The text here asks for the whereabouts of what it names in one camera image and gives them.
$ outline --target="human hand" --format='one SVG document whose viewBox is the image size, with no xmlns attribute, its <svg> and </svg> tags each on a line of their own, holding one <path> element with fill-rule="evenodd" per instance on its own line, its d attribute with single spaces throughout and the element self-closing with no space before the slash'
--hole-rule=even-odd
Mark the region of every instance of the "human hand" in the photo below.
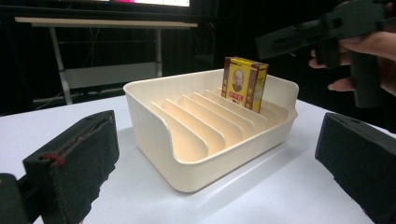
<svg viewBox="0 0 396 224">
<path fill-rule="evenodd" d="M 377 56 L 381 76 L 381 88 L 396 96 L 396 31 L 395 26 L 387 27 L 385 31 L 373 32 L 368 35 L 356 36 L 340 41 L 341 65 L 350 64 L 349 51 L 372 54 Z M 313 68 L 324 68 L 318 64 L 315 52 L 309 61 Z M 354 91 L 351 77 L 341 78 L 329 85 L 331 91 Z"/>
</svg>

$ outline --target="monitor screen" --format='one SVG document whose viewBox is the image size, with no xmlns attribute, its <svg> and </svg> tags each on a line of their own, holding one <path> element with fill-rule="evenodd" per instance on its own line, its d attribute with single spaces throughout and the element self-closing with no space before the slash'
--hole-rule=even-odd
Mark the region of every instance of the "monitor screen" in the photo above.
<svg viewBox="0 0 396 224">
<path fill-rule="evenodd" d="M 177 7 L 190 6 L 190 0 L 114 0 L 114 2 L 165 5 L 165 6 L 177 6 Z"/>
</svg>

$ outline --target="white table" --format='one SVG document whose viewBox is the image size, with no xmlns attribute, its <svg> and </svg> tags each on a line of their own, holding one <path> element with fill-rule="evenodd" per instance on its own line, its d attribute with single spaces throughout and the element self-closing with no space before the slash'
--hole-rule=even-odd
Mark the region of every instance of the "white table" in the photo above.
<svg viewBox="0 0 396 224">
<path fill-rule="evenodd" d="M 15 21 L 31 23 L 34 27 L 49 27 L 64 99 L 68 105 L 73 104 L 70 95 L 72 89 L 161 77 L 163 75 L 162 30 L 189 29 L 198 26 L 197 23 L 182 21 L 111 21 L 34 17 L 15 17 Z M 56 27 L 152 29 L 155 31 L 155 62 L 66 69 L 59 49 Z"/>
<path fill-rule="evenodd" d="M 78 120 L 113 109 L 120 159 L 84 219 L 89 223 L 373 223 L 315 160 L 326 110 L 298 101 L 288 140 L 195 193 L 167 184 L 137 148 L 125 96 L 0 118 L 0 173 Z"/>
</svg>

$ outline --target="yellow matchbox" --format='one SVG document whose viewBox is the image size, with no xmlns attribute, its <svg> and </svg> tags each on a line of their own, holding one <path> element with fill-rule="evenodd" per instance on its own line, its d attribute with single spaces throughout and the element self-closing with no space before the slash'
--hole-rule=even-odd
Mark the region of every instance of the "yellow matchbox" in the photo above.
<svg viewBox="0 0 396 224">
<path fill-rule="evenodd" d="M 221 96 L 259 113 L 268 64 L 226 57 Z"/>
</svg>

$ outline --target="white rack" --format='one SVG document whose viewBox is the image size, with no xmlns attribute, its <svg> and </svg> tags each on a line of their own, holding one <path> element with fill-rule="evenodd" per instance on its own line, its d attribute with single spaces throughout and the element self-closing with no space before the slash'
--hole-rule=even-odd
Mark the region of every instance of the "white rack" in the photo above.
<svg viewBox="0 0 396 224">
<path fill-rule="evenodd" d="M 136 143 L 169 184 L 193 192 L 283 143 L 298 86 L 267 76 L 260 114 L 220 96 L 223 70 L 124 86 Z"/>
</svg>

